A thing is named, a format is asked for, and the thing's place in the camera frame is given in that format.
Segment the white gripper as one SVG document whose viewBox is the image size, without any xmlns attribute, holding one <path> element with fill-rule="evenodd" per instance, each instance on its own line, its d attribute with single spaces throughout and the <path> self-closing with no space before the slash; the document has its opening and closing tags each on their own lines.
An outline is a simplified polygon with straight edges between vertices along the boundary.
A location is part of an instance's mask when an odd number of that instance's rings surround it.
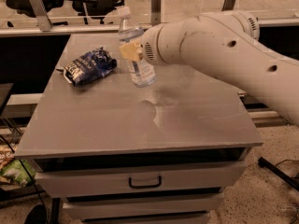
<svg viewBox="0 0 299 224">
<path fill-rule="evenodd" d="M 134 62 L 139 62 L 144 57 L 144 59 L 151 65 L 165 65 L 158 48 L 159 35 L 163 27 L 162 24 L 159 24 L 149 28 L 142 35 L 141 43 L 139 40 L 121 43 L 121 56 L 126 60 Z"/>
</svg>

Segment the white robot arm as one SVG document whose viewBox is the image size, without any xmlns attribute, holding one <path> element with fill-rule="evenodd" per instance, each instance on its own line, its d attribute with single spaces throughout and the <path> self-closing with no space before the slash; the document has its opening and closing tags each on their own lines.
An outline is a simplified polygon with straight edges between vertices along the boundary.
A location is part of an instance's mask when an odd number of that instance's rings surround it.
<svg viewBox="0 0 299 224">
<path fill-rule="evenodd" d="M 135 62 L 189 65 L 299 125 L 299 61 L 261 44 L 259 34 L 257 20 L 246 11 L 206 13 L 151 27 L 120 51 Z"/>
</svg>

